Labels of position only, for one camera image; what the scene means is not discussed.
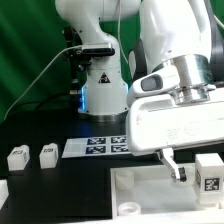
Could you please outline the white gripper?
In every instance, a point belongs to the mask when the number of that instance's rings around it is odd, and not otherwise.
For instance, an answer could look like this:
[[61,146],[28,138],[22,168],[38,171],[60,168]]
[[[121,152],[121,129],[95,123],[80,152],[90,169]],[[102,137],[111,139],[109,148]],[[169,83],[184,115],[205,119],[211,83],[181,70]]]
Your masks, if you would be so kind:
[[160,70],[133,82],[127,97],[126,136],[135,155],[157,152],[174,182],[185,182],[184,167],[174,151],[224,143],[224,87],[205,87],[209,99],[178,105],[171,92],[177,88],[175,70]]

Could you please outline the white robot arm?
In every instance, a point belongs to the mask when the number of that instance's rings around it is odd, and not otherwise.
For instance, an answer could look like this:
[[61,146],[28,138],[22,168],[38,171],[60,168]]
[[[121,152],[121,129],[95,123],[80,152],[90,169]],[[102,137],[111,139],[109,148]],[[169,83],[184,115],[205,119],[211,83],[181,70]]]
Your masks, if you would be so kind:
[[[55,0],[78,33],[76,54],[89,60],[78,112],[103,120],[125,114],[135,156],[155,153],[183,181],[176,150],[224,142],[224,87],[213,74],[224,64],[209,0]],[[129,54],[133,83],[120,75],[120,46],[99,24],[140,16],[140,38]]]

